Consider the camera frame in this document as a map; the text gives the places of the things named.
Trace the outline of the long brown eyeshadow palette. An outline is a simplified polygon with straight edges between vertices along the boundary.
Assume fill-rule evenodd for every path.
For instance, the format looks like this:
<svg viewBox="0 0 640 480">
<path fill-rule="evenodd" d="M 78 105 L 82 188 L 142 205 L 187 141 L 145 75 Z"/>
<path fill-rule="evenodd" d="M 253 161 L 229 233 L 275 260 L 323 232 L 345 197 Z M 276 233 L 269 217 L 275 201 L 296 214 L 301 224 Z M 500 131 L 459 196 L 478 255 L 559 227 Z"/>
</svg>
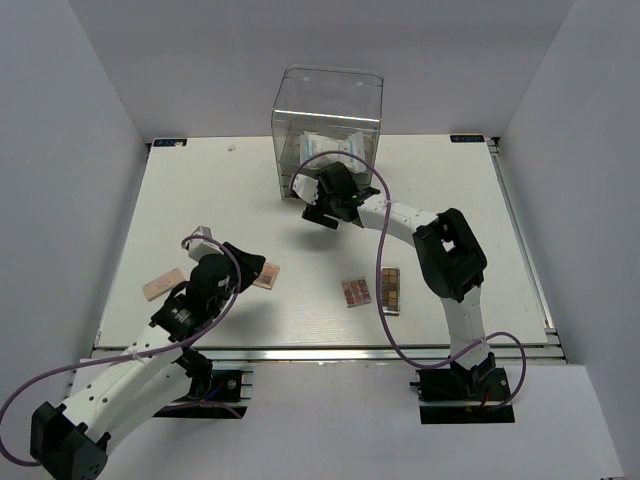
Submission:
<svg viewBox="0 0 640 480">
<path fill-rule="evenodd" d="M 400 314 L 400 269 L 382 267 L 381 270 L 382 309 L 386 315 Z"/>
</svg>

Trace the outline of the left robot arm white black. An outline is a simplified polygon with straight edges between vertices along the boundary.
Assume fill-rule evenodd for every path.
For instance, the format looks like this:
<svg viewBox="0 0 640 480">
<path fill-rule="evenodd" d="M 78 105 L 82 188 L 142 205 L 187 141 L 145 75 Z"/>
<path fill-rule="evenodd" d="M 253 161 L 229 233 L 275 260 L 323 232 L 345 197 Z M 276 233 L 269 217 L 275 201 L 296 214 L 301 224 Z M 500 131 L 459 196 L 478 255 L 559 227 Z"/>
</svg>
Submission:
<svg viewBox="0 0 640 480">
<path fill-rule="evenodd" d="M 177 283 L 138 338 L 83 389 L 48 402 L 31 420 L 31 456 L 55 479 L 95 479 L 133 430 L 176 400 L 202 400 L 212 363 L 193 345 L 234 295 L 261 274 L 265 258 L 228 242 L 186 242 L 196 265 Z"/>
</svg>

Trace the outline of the cotton pad pack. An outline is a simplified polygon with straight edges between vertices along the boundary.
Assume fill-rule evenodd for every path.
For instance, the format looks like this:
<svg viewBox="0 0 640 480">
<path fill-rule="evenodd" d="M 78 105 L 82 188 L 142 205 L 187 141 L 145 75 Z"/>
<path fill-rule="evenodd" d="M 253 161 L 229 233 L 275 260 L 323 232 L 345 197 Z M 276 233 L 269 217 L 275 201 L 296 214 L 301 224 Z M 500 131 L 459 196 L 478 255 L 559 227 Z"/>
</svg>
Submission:
<svg viewBox="0 0 640 480">
<path fill-rule="evenodd" d="M 351 173 L 364 173 L 366 171 L 366 167 L 360 161 L 349 156 L 349 154 L 353 154 L 362 160 L 365 159 L 362 132 L 351 134 L 346 139 L 329 138 L 325 141 L 325 148 L 326 150 L 335 151 L 333 154 L 324 156 L 328 164 L 342 163 Z"/>
<path fill-rule="evenodd" d="M 314 132 L 304 131 L 300 135 L 299 145 L 300 163 L 304 163 L 306 160 L 320 152 L 340 150 L 343 145 L 343 141 Z"/>
</svg>

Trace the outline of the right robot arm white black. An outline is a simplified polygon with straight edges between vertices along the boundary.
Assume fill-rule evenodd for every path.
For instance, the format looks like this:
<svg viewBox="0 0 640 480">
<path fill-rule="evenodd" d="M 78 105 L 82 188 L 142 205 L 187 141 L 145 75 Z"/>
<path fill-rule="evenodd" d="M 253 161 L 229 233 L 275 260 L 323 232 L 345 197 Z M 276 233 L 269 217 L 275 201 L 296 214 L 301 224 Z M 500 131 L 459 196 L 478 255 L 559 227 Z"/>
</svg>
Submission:
<svg viewBox="0 0 640 480">
<path fill-rule="evenodd" d="M 355 224 L 381 233 L 379 249 L 391 235 L 416 250 L 422 277 L 444 309 L 452 388 L 466 399 L 484 391 L 495 369 L 480 306 L 487 259 L 462 212 L 432 213 L 395 202 L 387 187 L 359 187 L 340 162 L 313 176 L 295 174 L 290 190 L 306 203 L 302 217 L 308 221 L 331 229 Z"/>
</svg>

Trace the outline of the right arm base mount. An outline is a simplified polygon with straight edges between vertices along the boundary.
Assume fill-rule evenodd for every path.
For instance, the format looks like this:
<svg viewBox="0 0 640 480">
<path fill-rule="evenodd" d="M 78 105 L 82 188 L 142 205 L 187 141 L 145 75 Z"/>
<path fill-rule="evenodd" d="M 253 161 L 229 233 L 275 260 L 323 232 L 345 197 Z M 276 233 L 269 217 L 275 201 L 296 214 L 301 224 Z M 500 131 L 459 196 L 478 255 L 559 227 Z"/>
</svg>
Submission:
<svg viewBox="0 0 640 480">
<path fill-rule="evenodd" d="M 452 369 L 418 370 L 409 388 L 418 396 L 423 425 L 512 424 L 511 396 L 504 368 L 496 368 L 474 388 Z"/>
</svg>

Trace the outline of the clear acrylic drawer organizer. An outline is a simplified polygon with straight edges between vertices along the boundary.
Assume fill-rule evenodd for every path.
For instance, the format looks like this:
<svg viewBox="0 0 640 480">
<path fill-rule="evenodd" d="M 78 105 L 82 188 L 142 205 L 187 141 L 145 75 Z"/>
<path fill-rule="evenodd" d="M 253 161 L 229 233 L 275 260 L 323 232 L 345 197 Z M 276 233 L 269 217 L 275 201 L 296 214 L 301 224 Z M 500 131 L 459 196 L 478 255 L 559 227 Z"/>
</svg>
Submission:
<svg viewBox="0 0 640 480">
<path fill-rule="evenodd" d="M 365 159 L 349 154 L 365 167 L 364 173 L 352 173 L 358 186 L 371 184 L 381 130 L 383 76 L 366 70 L 305 66 L 294 64 L 283 74 L 271 113 L 271 132 L 276 168 L 283 199 L 294 195 L 289 190 L 292 175 L 300 163 L 300 135 L 314 132 L 335 139 L 346 139 L 362 132 Z M 328 165 L 320 152 L 304 163 L 304 175 Z"/>
</svg>

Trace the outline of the nine-pan pink eyeshadow palette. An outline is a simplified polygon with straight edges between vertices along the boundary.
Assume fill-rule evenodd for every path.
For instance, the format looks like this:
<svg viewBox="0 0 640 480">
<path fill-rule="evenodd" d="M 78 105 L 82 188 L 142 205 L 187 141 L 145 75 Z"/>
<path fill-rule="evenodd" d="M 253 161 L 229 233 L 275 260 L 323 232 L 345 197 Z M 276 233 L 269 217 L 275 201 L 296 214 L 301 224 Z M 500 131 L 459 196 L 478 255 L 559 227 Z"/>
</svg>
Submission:
<svg viewBox="0 0 640 480">
<path fill-rule="evenodd" d="M 372 302 L 371 292 L 365 278 L 342 281 L 341 288 L 348 308 Z"/>
</svg>

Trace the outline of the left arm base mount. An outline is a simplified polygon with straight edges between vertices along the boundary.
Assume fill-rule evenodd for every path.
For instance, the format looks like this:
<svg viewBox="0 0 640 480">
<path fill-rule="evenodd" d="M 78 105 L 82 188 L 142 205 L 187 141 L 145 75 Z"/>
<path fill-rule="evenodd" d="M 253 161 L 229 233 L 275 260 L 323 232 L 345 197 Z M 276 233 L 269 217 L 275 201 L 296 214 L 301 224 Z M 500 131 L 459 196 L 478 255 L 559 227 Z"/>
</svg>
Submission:
<svg viewBox="0 0 640 480">
<path fill-rule="evenodd" d="M 155 418 L 240 420 L 251 398 L 253 372 L 216 368 L 195 351 L 175 361 L 186 373 L 187 392 L 154 414 Z"/>
</svg>

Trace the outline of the four-pan brown eyeshadow palette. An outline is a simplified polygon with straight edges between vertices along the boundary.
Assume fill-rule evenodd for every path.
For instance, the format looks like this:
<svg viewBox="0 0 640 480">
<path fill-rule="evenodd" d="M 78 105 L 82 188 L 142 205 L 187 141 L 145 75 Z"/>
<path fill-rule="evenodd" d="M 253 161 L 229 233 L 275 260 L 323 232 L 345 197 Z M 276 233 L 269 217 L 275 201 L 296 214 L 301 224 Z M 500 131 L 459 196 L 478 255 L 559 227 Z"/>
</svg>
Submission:
<svg viewBox="0 0 640 480">
<path fill-rule="evenodd" d="M 253 285 L 266 290 L 271 290 L 277 280 L 280 267 L 274 264 L 265 263 L 262 271 L 254 280 Z"/>
</svg>

